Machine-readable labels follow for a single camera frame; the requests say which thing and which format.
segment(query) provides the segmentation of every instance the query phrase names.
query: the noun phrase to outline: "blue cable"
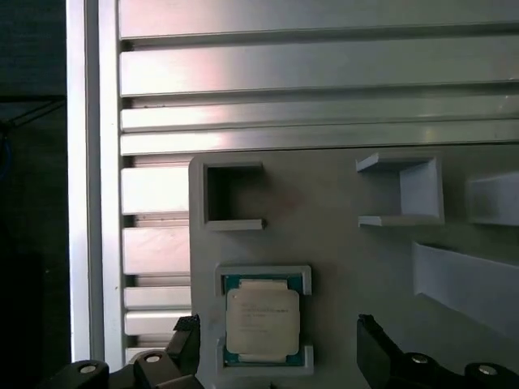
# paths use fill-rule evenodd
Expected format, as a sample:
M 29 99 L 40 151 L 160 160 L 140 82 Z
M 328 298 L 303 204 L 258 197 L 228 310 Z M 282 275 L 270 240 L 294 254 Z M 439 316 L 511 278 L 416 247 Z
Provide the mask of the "blue cable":
M 3 151 L 5 153 L 6 163 L 3 165 L 3 167 L 0 167 L 0 181 L 3 180 L 4 177 L 7 175 L 7 172 L 11 168 L 12 161 L 13 161 L 13 154 L 12 154 L 12 151 L 11 151 L 11 145 L 9 144 L 9 140 L 8 139 L 4 139 L 3 148 L 4 148 Z

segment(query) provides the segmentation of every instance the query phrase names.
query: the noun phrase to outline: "gray plastic plate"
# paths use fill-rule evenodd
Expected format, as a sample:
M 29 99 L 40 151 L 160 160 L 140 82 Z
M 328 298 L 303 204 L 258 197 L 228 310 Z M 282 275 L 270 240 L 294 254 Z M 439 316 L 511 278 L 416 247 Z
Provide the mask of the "gray plastic plate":
M 444 225 L 358 226 L 360 216 L 401 214 L 400 186 L 395 185 L 398 173 L 356 170 L 357 160 L 388 151 L 403 156 L 426 152 L 441 161 Z M 213 183 L 216 190 L 207 190 L 208 167 L 251 164 L 262 169 L 224 173 L 225 179 Z M 494 245 L 517 246 L 517 228 L 471 224 L 465 206 L 466 183 L 472 177 L 513 171 L 519 171 L 517 145 L 197 156 L 190 166 L 191 293 L 193 311 L 200 314 L 202 323 L 198 373 L 202 384 L 266 388 L 272 382 L 284 388 L 367 388 L 355 360 L 358 314 L 373 314 L 404 351 L 428 354 L 456 372 L 473 361 L 492 361 L 519 372 L 519 344 L 515 340 L 432 298 L 415 294 L 412 256 L 413 242 L 470 253 L 488 252 Z M 218 209 L 224 212 L 215 217 L 230 220 L 233 231 L 208 228 L 208 207 L 223 207 Z M 264 220 L 265 228 L 256 228 L 254 222 L 233 224 L 234 220 Z M 509 260 L 519 264 L 518 258 Z M 302 330 L 314 346 L 312 376 L 218 374 L 218 340 L 225 337 L 225 299 L 215 290 L 215 271 L 224 265 L 311 266 L 312 295 L 304 299 Z M 461 266 L 469 271 L 470 261 Z M 510 300 L 496 304 L 507 305 Z

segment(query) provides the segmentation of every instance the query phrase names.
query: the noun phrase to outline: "dark background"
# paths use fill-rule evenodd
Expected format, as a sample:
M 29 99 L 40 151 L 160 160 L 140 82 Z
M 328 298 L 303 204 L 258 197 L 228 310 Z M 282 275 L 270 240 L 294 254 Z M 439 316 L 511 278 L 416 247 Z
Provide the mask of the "dark background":
M 65 23 L 65 0 L 0 2 L 2 98 L 66 94 Z M 39 104 L 0 104 L 0 120 Z M 66 109 L 13 130 L 10 139 L 13 165 L 0 181 L 3 335 L 8 349 L 30 355 L 34 377 L 49 376 L 71 353 Z M 10 244 L 23 256 L 13 259 Z

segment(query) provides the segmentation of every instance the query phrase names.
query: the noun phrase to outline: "silver screw head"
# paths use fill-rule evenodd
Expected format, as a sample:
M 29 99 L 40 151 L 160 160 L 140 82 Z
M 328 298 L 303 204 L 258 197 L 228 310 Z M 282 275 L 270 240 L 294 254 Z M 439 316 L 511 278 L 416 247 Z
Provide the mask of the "silver screw head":
M 496 375 L 497 374 L 497 370 L 489 365 L 480 365 L 478 367 L 478 370 L 485 375 Z
M 147 363 L 158 362 L 159 359 L 161 359 L 161 357 L 159 357 L 158 355 L 150 355 L 149 357 L 146 358 L 146 362 Z
M 428 363 L 429 360 L 427 359 L 427 357 L 425 355 L 422 355 L 422 354 L 414 354 L 412 357 L 411 357 L 411 360 L 414 362 L 414 363 L 419 363 L 419 364 L 423 364 L 423 363 Z
M 79 369 L 79 372 L 81 374 L 88 374 L 88 373 L 92 373 L 95 369 L 96 369 L 96 367 L 94 365 L 86 365 L 86 366 L 83 366 L 81 369 Z

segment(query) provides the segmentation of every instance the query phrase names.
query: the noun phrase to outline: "gray bracket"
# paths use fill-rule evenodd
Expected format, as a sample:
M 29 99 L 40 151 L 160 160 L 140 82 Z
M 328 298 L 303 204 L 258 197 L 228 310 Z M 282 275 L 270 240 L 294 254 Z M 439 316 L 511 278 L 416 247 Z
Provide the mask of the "gray bracket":
M 400 203 L 394 204 L 396 215 L 360 216 L 358 224 L 412 226 L 444 223 L 444 197 L 440 158 L 422 153 L 377 152 L 357 161 L 358 173 L 382 173 L 394 179 L 380 180 L 378 190 L 387 185 L 400 187 Z
M 462 254 L 414 243 L 414 292 L 519 341 L 517 248 L 492 249 Z
M 519 172 L 467 182 L 471 223 L 519 225 Z
M 191 162 L 191 169 L 199 170 L 198 195 L 202 204 L 200 223 L 209 231 L 262 230 L 266 222 L 261 218 L 243 219 L 236 214 L 233 196 L 239 182 L 250 181 L 264 174 L 260 161 Z

